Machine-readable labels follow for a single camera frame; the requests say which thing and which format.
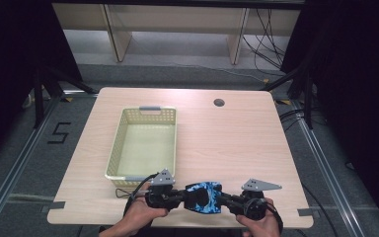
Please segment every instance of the table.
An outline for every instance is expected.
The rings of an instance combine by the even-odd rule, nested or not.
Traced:
[[[216,99],[225,105],[215,106]],[[101,90],[54,199],[65,201],[64,208],[49,211],[50,223],[110,225],[121,219],[126,199],[115,196],[115,186],[104,173],[121,111],[134,106],[176,107],[176,189],[218,181],[223,192],[239,195],[250,178],[282,185],[265,196],[274,200],[284,227],[312,226],[312,216],[297,212],[309,205],[270,93],[146,88]],[[241,227],[227,207],[212,216],[183,206],[152,226]]]

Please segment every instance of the person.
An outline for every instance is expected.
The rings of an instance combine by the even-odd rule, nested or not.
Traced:
[[[273,205],[270,198],[267,202]],[[146,203],[144,197],[138,197],[128,209],[125,216],[111,228],[100,233],[100,237],[128,237],[137,234],[139,229],[146,226],[153,219],[165,217],[168,210],[165,208],[152,208]],[[237,215],[236,220],[248,227],[249,231],[243,233],[244,237],[279,237],[278,223],[273,214],[267,210],[261,220],[252,220],[244,215]]]

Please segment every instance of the light green basket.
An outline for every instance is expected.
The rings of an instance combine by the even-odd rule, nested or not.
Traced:
[[[124,109],[106,170],[117,187],[136,187],[167,168],[175,175],[177,110],[171,107]]]

